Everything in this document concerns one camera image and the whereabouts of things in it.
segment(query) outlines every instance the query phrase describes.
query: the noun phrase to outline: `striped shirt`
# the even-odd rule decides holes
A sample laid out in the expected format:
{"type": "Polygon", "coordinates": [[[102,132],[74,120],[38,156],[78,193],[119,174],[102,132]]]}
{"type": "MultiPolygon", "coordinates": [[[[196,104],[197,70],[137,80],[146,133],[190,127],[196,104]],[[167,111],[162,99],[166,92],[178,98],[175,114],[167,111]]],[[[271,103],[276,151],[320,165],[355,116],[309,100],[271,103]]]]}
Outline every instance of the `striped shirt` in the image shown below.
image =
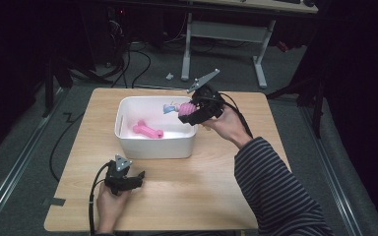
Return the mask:
{"type": "Polygon", "coordinates": [[[334,235],[319,204],[263,138],[238,152],[234,175],[257,218],[259,235],[334,235]]]}

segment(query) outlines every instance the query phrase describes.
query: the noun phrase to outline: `white container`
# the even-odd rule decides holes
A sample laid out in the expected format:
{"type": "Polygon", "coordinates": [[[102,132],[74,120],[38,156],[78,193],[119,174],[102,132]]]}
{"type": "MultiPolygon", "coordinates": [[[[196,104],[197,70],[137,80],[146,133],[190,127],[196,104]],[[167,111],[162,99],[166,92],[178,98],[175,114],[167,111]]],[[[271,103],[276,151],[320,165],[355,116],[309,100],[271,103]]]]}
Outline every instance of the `white container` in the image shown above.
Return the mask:
{"type": "Polygon", "coordinates": [[[165,104],[189,102],[186,96],[129,96],[119,104],[115,135],[127,158],[185,158],[192,154],[198,127],[183,124],[177,112],[163,113],[165,104]],[[161,139],[136,134],[133,127],[143,120],[154,130],[163,130],[161,139]]]}

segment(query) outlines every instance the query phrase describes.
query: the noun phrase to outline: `wooden table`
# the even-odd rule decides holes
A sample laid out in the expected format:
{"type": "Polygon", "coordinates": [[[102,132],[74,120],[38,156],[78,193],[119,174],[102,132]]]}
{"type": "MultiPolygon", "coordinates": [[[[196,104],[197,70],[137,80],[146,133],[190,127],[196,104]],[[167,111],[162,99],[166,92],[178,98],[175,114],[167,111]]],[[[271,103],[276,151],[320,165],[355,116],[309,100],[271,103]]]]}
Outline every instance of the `wooden table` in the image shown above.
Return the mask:
{"type": "MultiPolygon", "coordinates": [[[[288,166],[266,97],[259,92],[226,92],[237,103],[255,137],[269,141],[288,166]]],[[[185,95],[184,90],[97,88],[94,90],[44,222],[48,231],[88,231],[88,201],[99,169],[123,154],[114,124],[121,99],[136,95],[185,95]]],[[[238,149],[214,130],[200,127],[193,153],[183,159],[135,159],[128,173],[146,170],[143,187],[133,191],[116,228],[216,230],[257,228],[256,218],[233,176],[238,149]]],[[[94,209],[97,228],[97,210],[94,209]]]]}

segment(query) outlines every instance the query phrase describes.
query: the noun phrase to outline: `white desk frame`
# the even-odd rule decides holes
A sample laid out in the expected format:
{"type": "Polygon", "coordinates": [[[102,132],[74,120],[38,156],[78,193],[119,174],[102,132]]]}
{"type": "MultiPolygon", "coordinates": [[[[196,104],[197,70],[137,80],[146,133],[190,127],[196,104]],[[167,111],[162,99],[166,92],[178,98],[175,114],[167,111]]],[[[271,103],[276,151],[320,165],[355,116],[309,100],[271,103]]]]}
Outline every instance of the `white desk frame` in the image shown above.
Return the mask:
{"type": "Polygon", "coordinates": [[[262,89],[267,87],[266,78],[263,73],[262,60],[266,48],[272,36],[276,21],[272,20],[267,28],[247,27],[242,25],[230,25],[211,23],[204,21],[192,21],[192,14],[188,13],[186,47],[183,55],[182,81],[189,80],[190,71],[190,42],[192,36],[209,37],[217,39],[228,39],[236,41],[249,41],[261,43],[257,56],[253,56],[253,64],[256,69],[257,80],[262,89]]]}

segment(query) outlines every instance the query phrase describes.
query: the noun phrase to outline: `pink object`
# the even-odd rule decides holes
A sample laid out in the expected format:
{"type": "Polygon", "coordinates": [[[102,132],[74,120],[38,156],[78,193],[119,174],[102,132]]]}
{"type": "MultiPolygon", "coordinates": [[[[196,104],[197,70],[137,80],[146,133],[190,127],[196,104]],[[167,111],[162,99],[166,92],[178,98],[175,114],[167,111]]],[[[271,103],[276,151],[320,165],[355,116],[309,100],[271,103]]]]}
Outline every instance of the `pink object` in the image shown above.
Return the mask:
{"type": "Polygon", "coordinates": [[[179,107],[179,113],[178,116],[184,116],[184,115],[190,115],[194,111],[196,111],[196,106],[192,103],[183,103],[179,107]]]}
{"type": "Polygon", "coordinates": [[[152,139],[160,139],[163,137],[163,130],[154,130],[146,125],[146,123],[141,120],[133,127],[133,131],[136,134],[142,134],[152,139]]]}

